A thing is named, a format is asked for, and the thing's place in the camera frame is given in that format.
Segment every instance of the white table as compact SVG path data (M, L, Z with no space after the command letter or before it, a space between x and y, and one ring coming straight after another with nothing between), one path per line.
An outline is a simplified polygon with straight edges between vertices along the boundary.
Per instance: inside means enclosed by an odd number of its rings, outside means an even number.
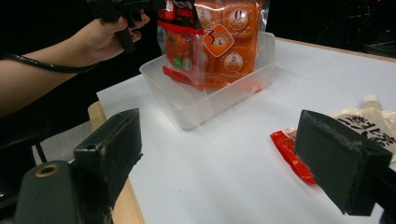
M196 129L162 113L142 76L98 92L106 116L140 109L143 153L130 179L147 223L378 223L343 215L282 159L270 134L302 109L332 114L376 94L396 111L396 63L276 41L274 83Z

